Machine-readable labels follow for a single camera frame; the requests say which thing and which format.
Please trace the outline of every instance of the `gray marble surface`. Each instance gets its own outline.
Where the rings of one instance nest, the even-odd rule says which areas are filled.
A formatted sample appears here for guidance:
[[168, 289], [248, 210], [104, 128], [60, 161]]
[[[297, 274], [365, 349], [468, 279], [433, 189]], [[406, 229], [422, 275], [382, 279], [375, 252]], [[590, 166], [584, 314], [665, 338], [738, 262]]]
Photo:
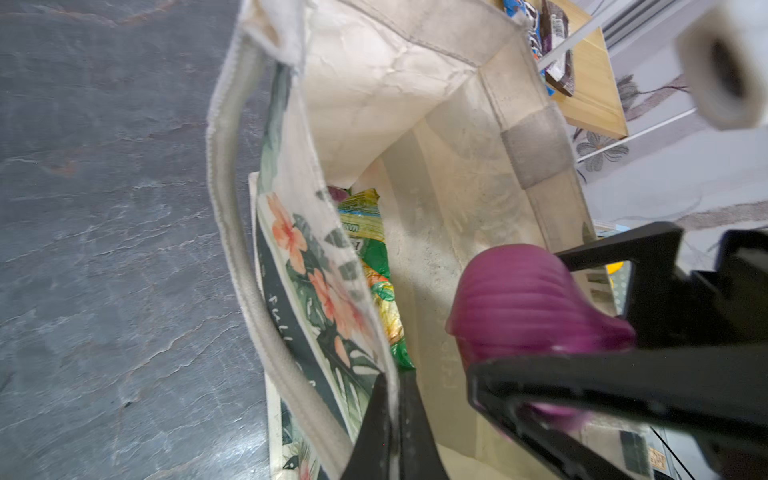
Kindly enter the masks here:
[[263, 373], [205, 184], [236, 11], [0, 2], [0, 478], [267, 478]]

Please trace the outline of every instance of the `shopping bag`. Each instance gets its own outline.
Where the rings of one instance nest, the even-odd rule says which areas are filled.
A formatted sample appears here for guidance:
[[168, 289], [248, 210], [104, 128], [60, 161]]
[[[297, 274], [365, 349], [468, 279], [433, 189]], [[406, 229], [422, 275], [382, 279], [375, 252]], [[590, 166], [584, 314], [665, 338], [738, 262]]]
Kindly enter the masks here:
[[[243, 1], [210, 104], [208, 177], [270, 379], [274, 478], [340, 477], [380, 373], [398, 430], [396, 367], [328, 185], [380, 196], [408, 348], [449, 474], [551, 477], [467, 405], [444, 330], [474, 255], [505, 243], [563, 250], [591, 232], [526, 28], [475, 0]], [[264, 74], [271, 99], [250, 178], [252, 263], [234, 164], [240, 112]], [[548, 220], [545, 184], [576, 200], [565, 206], [567, 227]]]

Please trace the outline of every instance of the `white metal bar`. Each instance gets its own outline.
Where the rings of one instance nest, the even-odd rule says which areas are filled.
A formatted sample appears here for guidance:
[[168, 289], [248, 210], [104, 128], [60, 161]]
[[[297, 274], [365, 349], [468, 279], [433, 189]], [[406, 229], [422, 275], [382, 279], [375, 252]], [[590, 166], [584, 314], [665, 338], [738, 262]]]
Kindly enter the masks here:
[[587, 160], [589, 157], [594, 157], [595, 155], [601, 154], [601, 153], [603, 153], [606, 150], [610, 150], [611, 148], [616, 147], [617, 145], [626, 144], [628, 141], [634, 140], [635, 138], [638, 138], [638, 137], [642, 137], [646, 133], [652, 132], [652, 131], [656, 130], [657, 128], [662, 128], [664, 125], [669, 125], [669, 124], [671, 124], [674, 121], [680, 120], [683, 117], [687, 117], [688, 115], [694, 113], [695, 111], [696, 111], [695, 107], [691, 108], [690, 110], [686, 110], [686, 111], [684, 111], [681, 114], [677, 114], [674, 117], [668, 118], [665, 121], [659, 122], [659, 123], [657, 123], [657, 124], [655, 124], [655, 125], [653, 125], [651, 127], [646, 128], [645, 130], [638, 131], [636, 134], [632, 134], [629, 137], [622, 138], [621, 140], [619, 140], [617, 142], [614, 142], [614, 143], [612, 143], [612, 144], [610, 144], [610, 145], [608, 145], [606, 147], [602, 147], [600, 150], [596, 150], [596, 151], [592, 152], [591, 154], [586, 154], [583, 157], [577, 159], [576, 163], [579, 164], [579, 163]]
[[569, 35], [563, 41], [563, 43], [553, 48], [545, 56], [541, 57], [541, 59], [539, 59], [539, 61], [536, 63], [536, 68], [538, 70], [544, 70], [550, 65], [550, 63], [557, 60], [558, 57], [565, 55], [566, 51], [572, 49], [574, 45], [584, 40], [584, 37], [592, 33], [593, 30], [599, 27], [605, 20], [608, 20], [615, 13], [614, 9], [611, 8], [613, 4], [625, 1], [626, 0], [613, 0], [612, 2], [608, 3], [605, 8], [594, 14], [594, 17], [590, 18], [589, 22], [585, 23], [584, 26], [574, 32], [573, 35]]

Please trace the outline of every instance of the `red onion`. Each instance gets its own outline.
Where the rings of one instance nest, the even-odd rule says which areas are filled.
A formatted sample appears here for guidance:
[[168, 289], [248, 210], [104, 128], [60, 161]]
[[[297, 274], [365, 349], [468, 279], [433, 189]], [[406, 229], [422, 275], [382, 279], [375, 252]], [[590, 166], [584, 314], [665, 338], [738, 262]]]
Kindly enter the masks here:
[[[555, 255], [524, 244], [491, 248], [469, 262], [446, 330], [456, 337], [465, 369], [499, 357], [634, 347], [629, 323], [596, 310]], [[533, 408], [560, 429], [587, 419], [577, 409]]]

